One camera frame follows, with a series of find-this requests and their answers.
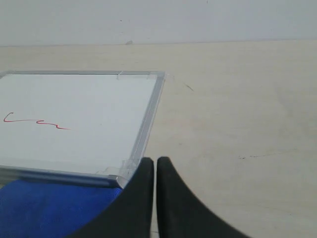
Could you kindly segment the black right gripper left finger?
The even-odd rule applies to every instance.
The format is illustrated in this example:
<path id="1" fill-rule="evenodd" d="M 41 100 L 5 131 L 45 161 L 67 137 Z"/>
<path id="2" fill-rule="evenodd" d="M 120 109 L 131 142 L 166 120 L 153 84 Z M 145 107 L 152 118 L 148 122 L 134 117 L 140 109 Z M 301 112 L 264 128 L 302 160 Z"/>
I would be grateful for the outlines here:
<path id="1" fill-rule="evenodd" d="M 142 158 L 120 195 L 69 238 L 149 238 L 153 211 L 154 163 Z"/>

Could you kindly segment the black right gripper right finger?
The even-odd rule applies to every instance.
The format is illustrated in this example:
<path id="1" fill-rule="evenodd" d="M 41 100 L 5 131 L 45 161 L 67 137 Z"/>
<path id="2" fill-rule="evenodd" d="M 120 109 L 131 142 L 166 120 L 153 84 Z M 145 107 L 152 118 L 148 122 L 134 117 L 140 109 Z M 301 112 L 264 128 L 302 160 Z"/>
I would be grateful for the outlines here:
<path id="1" fill-rule="evenodd" d="M 157 160 L 157 221 L 161 238 L 246 238 L 189 189 L 169 157 Z"/>

